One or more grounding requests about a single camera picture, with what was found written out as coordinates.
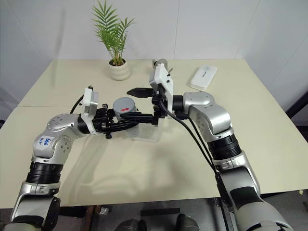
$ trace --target white flower pot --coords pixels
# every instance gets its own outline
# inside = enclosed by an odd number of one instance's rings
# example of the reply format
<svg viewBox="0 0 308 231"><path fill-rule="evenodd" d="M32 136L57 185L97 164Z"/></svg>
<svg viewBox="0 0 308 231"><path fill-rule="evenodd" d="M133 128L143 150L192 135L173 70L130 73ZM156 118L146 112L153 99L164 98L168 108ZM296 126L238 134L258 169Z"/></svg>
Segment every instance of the white flower pot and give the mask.
<svg viewBox="0 0 308 231"><path fill-rule="evenodd" d="M120 81L130 77L130 69L127 61L125 61L121 66L112 66L110 63L108 66L110 69L110 77L112 79Z"/></svg>

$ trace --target gray lid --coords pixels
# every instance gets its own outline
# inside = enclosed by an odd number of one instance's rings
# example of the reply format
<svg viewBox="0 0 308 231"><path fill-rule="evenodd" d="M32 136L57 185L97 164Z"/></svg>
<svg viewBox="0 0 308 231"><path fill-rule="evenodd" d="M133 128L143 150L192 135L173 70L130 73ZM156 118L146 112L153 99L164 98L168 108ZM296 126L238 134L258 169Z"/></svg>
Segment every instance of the gray lid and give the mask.
<svg viewBox="0 0 308 231"><path fill-rule="evenodd" d="M129 97L122 97L117 99L114 102L113 109L115 112L116 117L119 119L120 114L126 113L126 112L135 112L136 106L133 99Z"/></svg>

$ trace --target white table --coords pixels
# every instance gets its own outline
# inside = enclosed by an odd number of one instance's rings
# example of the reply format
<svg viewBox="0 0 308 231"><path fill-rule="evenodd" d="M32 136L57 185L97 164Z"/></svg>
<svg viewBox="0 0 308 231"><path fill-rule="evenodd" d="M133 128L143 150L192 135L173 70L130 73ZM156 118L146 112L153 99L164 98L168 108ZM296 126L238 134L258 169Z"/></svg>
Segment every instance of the white table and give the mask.
<svg viewBox="0 0 308 231"><path fill-rule="evenodd" d="M261 192L308 188L308 145L245 60L169 61L174 93L194 91L187 83L205 63L218 67L208 92L230 113ZM107 77L103 61L54 61L0 130L0 207L13 207L29 171L32 142L51 117L68 113L88 85L99 92L100 103L112 107L127 90L148 87L151 65L131 61L132 77L118 82ZM135 102L140 111L152 112L150 99ZM219 196L213 173L187 131L167 119L161 130L158 143L132 141L124 132L110 140L104 135L77 139L62 171L61 205Z"/></svg>

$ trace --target potted plant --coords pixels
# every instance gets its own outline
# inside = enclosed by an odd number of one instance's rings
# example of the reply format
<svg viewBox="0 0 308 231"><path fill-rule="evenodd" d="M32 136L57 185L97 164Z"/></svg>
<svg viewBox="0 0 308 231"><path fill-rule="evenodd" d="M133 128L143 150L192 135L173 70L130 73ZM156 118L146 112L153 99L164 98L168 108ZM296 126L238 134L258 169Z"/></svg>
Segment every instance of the potted plant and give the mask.
<svg viewBox="0 0 308 231"><path fill-rule="evenodd" d="M109 62L111 78L115 80L129 78L128 63L127 60L122 58L122 54L127 38L126 29L134 23L134 19L128 20L128 18L125 18L122 21L116 14L116 9L113 9L112 5L107 6L106 0L103 6L98 0L98 6L93 5L93 11L96 17L93 20L96 36L100 39L100 42L105 44L112 58Z"/></svg>

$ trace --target black cable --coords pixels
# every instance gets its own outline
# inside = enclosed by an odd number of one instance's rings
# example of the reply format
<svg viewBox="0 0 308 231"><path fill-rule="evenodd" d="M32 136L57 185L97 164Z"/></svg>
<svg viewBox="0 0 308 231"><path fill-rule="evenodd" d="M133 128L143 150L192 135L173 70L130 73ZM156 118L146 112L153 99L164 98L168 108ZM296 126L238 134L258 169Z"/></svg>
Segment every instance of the black cable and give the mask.
<svg viewBox="0 0 308 231"><path fill-rule="evenodd" d="M210 161L211 161L211 163L212 163L212 166L214 166L212 156L211 156L210 152L208 151L207 146L206 146L205 143L203 142L203 139L201 138L198 129L196 128L196 126L195 126L193 120L192 120L190 117L188 117L188 119L189 119L190 123L192 124L192 127L193 127L194 131L197 133L197 136L198 136L198 138L199 138L201 144L203 145L203 147L204 147L204 149L205 149L205 151L206 151L206 153L207 153L207 155L208 155L208 157L209 157L209 159L210 159Z"/></svg>
<svg viewBox="0 0 308 231"><path fill-rule="evenodd" d="M204 153L200 143L198 142L197 138L195 137L195 135L193 134L193 132L191 131L191 129L180 119L176 118L170 111L168 111L168 109L166 109L164 103L162 100L159 101L159 105L160 107L173 119L175 119L176 121L178 121L180 124L182 124L186 130L189 132L189 134L192 136L193 140L197 143L200 151L202 152L204 158L206 159L206 161L208 162L208 164L211 166L212 170L214 171L214 173L216 173L214 166L211 164L211 162L209 161L209 159L207 158L206 154Z"/></svg>
<svg viewBox="0 0 308 231"><path fill-rule="evenodd" d="M77 105L82 101L82 99L83 99L83 95L82 95L82 96L79 98L79 100L77 100L77 102L74 104L74 106L73 106L73 108L72 108L70 114L72 114L72 113L74 112L75 108L76 108Z"/></svg>

